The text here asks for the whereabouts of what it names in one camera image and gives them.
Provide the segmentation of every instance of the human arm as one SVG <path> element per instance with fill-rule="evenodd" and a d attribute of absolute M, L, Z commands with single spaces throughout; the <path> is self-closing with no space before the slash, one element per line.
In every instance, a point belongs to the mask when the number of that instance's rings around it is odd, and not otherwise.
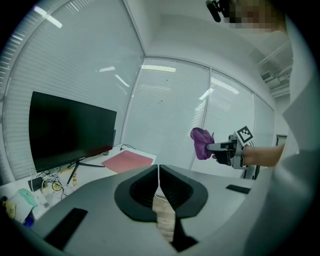
<path fill-rule="evenodd" d="M 275 166 L 284 147 L 284 144 L 273 147 L 252 147 L 247 145 L 243 150 L 244 165 Z"/>

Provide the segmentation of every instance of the black slot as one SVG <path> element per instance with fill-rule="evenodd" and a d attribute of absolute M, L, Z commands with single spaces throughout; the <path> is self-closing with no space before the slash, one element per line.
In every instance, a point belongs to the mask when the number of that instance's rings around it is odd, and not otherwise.
<path fill-rule="evenodd" d="M 243 186 L 237 186 L 237 185 L 229 185 L 226 187 L 227 190 L 236 191 L 243 194 L 249 194 L 251 188 L 243 187 Z"/>
<path fill-rule="evenodd" d="M 184 228 L 181 225 L 181 220 L 179 218 L 175 218 L 173 241 L 171 242 L 172 246 L 178 252 L 182 252 L 197 243 L 198 241 L 193 237 L 186 235 Z"/>
<path fill-rule="evenodd" d="M 87 213 L 88 211 L 86 210 L 73 208 L 44 240 L 62 250 Z"/>
<path fill-rule="evenodd" d="M 152 211 L 157 188 L 158 166 L 152 165 L 121 182 L 115 189 L 114 201 L 119 209 L 132 220 L 157 222 L 157 215 Z"/>
<path fill-rule="evenodd" d="M 208 199 L 205 186 L 163 164 L 159 173 L 160 187 L 177 219 L 197 216 Z"/>

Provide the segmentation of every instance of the green object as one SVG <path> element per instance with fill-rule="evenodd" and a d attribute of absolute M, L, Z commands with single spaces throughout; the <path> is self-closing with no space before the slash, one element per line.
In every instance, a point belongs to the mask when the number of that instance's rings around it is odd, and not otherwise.
<path fill-rule="evenodd" d="M 21 188 L 17 191 L 30 205 L 36 207 L 38 204 L 35 201 L 35 197 L 25 188 Z"/>

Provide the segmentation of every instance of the yellow object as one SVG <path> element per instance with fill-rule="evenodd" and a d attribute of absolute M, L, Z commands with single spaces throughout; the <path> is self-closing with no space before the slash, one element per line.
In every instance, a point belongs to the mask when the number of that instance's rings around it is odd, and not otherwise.
<path fill-rule="evenodd" d="M 59 183 L 57 183 L 57 182 L 54 182 L 54 183 L 52 184 L 52 188 L 53 188 L 54 191 L 60 191 L 60 190 L 62 190 L 61 185 L 60 185 Z"/>
<path fill-rule="evenodd" d="M 73 171 L 73 169 L 74 169 L 74 167 L 70 167 L 70 168 L 59 171 L 59 173 L 62 174 L 62 173 L 68 172 L 68 171 Z"/>
<path fill-rule="evenodd" d="M 77 185 L 77 171 L 75 171 L 73 177 L 72 177 L 72 185 Z"/>
<path fill-rule="evenodd" d="M 2 205 L 5 207 L 5 212 L 8 214 L 9 218 L 14 219 L 16 216 L 16 204 L 4 201 Z"/>

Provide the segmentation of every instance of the window blind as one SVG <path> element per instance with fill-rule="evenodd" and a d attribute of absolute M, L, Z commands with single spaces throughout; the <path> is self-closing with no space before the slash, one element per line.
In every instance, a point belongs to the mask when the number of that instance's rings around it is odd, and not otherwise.
<path fill-rule="evenodd" d="M 255 147 L 271 147 L 274 137 L 275 112 L 259 96 L 255 95 Z"/>
<path fill-rule="evenodd" d="M 219 72 L 211 70 L 208 106 L 203 128 L 214 133 L 216 143 L 228 141 L 229 135 L 247 126 L 252 132 L 255 122 L 254 95 L 246 87 Z M 222 165 L 214 159 L 194 158 L 191 170 L 240 178 L 242 170 Z"/>
<path fill-rule="evenodd" d="M 195 154 L 190 132 L 203 125 L 208 90 L 208 68 L 146 58 L 129 104 L 122 142 L 156 155 L 156 164 L 189 169 Z"/>
<path fill-rule="evenodd" d="M 43 10 L 53 9 L 61 4 L 64 0 L 40 0 L 37 6 Z M 8 38 L 1 54 L 0 54 L 0 93 L 6 92 L 9 75 L 18 57 L 20 50 L 23 48 L 24 42 L 33 33 L 36 27 L 43 22 L 45 18 L 39 16 L 38 13 L 29 11 L 22 19 L 20 24 L 15 28 L 11 36 Z M 3 113 L 4 104 L 0 100 L 0 111 Z M 0 133 L 3 134 L 2 122 L 0 122 Z M 6 155 L 4 137 L 0 136 L 0 184 L 15 181 L 15 177 L 11 172 L 9 161 Z"/>
<path fill-rule="evenodd" d="M 29 23 L 48 11 L 44 8 L 41 5 L 30 11 Z M 69 1 L 50 17 L 24 45 L 6 89 L 3 139 L 15 179 L 35 170 L 28 131 L 33 91 L 117 111 L 115 143 L 119 143 L 144 58 L 118 0 Z M 18 29 L 28 26 L 22 21 Z M 46 147 L 50 145 L 44 143 L 43 150 Z"/>

